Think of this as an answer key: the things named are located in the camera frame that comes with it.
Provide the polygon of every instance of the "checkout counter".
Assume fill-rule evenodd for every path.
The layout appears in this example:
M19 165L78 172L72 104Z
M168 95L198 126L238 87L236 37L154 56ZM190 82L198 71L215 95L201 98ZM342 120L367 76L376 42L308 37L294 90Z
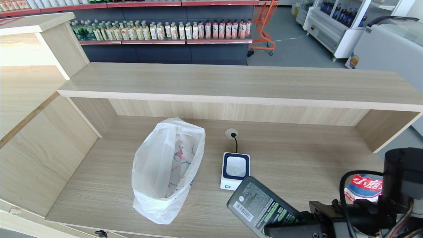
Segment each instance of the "checkout counter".
M2 92L1 116L15 108L20 117L2 132L0 215L18 210L14 219L63 237L253 238L226 207L232 192L219 188L222 155L233 147L226 129L239 131L254 177L308 210L308 201L338 197L345 172L381 171L376 152L423 112L423 95L394 72L88 62L67 23L73 14L44 16L0 27L2 52L29 54L24 66L2 55L2 91L3 77L25 90ZM28 51L29 42L38 48ZM37 65L36 49L55 60ZM21 110L19 97L32 107ZM137 148L169 117L205 128L206 145L179 215L157 225L132 208L131 170Z

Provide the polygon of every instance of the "shopping cart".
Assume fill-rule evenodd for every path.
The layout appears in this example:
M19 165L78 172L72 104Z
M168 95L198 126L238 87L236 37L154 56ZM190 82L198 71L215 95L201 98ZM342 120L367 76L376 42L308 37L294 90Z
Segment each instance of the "shopping cart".
M275 11L279 0L264 0L259 1L254 6L253 12L253 23L258 31L259 39L253 40L253 46L249 46L250 49L270 50L269 55L273 55L275 51L275 42L271 40L270 34L264 31L264 27L269 24L269 21ZM267 42L267 47L255 46L255 43ZM250 50L248 55L252 55L254 50Z

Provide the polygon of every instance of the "refrigerator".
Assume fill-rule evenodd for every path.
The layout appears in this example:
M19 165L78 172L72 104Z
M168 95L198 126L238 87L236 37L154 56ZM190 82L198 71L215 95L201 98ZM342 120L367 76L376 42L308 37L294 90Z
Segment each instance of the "refrigerator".
M423 93L423 23L386 16L370 22L345 66L395 71ZM423 117L412 126L423 135Z

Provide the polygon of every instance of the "bottled drink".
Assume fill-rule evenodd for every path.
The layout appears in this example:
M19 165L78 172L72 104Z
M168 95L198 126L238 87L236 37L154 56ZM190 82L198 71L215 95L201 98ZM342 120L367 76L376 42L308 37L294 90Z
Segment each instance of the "bottled drink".
M357 15L357 11L358 11L358 9L356 8L353 12L351 12L350 16L348 17L347 23L346 23L347 27L351 27L352 22L354 21L355 16Z
M352 13L352 8L350 8L350 9L349 9L349 11L347 11L347 12L345 13L345 16L344 16L344 18L343 18L343 20L342 20L342 24L347 25L347 23L348 23L348 19L350 18L351 13Z
M363 17L363 19L361 19L361 22L360 22L360 24L358 25L359 27L363 27L363 25L364 25L364 22L367 20L367 15L366 14L364 14L364 17Z
M338 3L338 6L335 8L335 12L333 13L332 18L336 20L338 18L340 11L341 11L341 4Z
M339 13L339 17L338 17L338 21L342 22L343 18L345 17L345 13L346 13L346 8L347 6L345 5L345 8L341 10L341 12Z
M334 6L334 5L335 5L335 1L334 1L334 0L332 0L332 2L331 2L331 3L329 3L329 5L328 5L328 7L327 7L326 14L330 15L330 14L332 13L333 6Z

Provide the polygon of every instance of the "black cable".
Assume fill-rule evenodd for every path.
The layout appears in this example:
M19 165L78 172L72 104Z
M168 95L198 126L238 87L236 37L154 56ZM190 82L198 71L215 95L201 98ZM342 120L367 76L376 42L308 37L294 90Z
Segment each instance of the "black cable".
M236 143L236 150L235 153L238 153L238 141L236 140L236 134L235 133L231 133L232 138L235 139L235 143Z
M373 174L373 175L383 176L383 173L381 172L370 171L370 170L354 170L354 171L347 172L346 174L342 176L341 181L339 182L339 200L341 203L343 215L345 216L345 221L348 227L349 236L351 238L357 238L357 236L355 235L355 231L354 231L354 228L352 227L351 219L348 214L348 207L346 205L344 188L345 188L345 182L347 178L354 174Z
M238 141L236 140L236 138L235 138L235 137L234 137L234 139L235 139L235 143L236 143L235 153L238 153Z

